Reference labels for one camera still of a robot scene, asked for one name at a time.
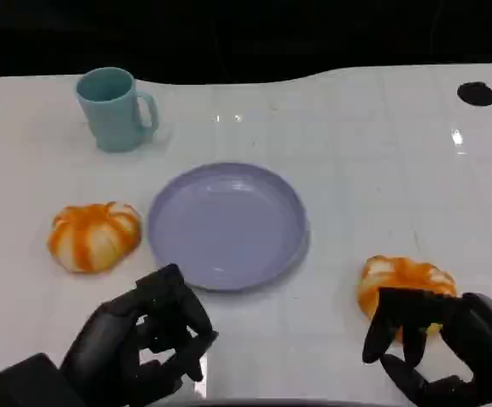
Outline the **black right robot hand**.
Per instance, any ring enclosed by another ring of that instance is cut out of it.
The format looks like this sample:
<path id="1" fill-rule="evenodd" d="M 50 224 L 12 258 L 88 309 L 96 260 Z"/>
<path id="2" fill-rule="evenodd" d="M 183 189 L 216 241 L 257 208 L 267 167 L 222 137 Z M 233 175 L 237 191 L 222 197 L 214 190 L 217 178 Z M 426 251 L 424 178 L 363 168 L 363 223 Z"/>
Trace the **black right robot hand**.
<path id="1" fill-rule="evenodd" d="M 440 336 L 472 372 L 428 381 L 417 366 L 427 329 Z M 381 287 L 366 334 L 362 359 L 381 362 L 396 387 L 417 406 L 484 406 L 492 403 L 492 299 L 480 293 L 460 297 L 418 289 Z"/>

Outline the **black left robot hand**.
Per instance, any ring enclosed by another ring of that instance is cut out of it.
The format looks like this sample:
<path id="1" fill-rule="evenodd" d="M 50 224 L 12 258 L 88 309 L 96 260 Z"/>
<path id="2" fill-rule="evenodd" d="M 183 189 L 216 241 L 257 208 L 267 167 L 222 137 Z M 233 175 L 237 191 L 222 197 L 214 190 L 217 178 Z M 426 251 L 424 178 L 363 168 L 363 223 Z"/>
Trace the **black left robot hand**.
<path id="1" fill-rule="evenodd" d="M 184 376 L 202 381 L 200 360 L 217 337 L 170 264 L 98 306 L 60 371 L 88 406 L 147 406 L 179 390 Z"/>

